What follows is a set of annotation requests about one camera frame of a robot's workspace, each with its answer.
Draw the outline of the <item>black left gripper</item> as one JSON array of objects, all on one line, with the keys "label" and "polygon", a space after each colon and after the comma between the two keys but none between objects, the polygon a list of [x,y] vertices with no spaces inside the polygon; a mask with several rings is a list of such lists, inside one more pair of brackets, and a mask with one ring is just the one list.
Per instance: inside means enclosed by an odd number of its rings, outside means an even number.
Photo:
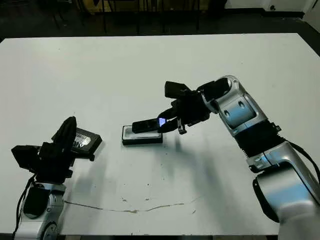
[{"label": "black left gripper", "polygon": [[35,164],[36,181],[41,183],[63,184],[72,177],[71,164],[75,160],[71,148],[77,134],[77,120],[70,116],[63,121],[51,138],[39,150],[39,160]]}]

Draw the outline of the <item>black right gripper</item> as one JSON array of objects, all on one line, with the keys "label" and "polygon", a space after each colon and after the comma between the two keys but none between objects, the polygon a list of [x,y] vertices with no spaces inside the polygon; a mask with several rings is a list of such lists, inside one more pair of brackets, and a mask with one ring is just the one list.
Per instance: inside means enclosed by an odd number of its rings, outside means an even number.
[{"label": "black right gripper", "polygon": [[210,110],[206,107],[201,93],[194,90],[172,101],[171,107],[161,112],[158,117],[166,120],[166,123],[159,127],[159,133],[172,132],[178,128],[178,132],[183,135],[187,133],[185,125],[190,127],[208,120]]}]

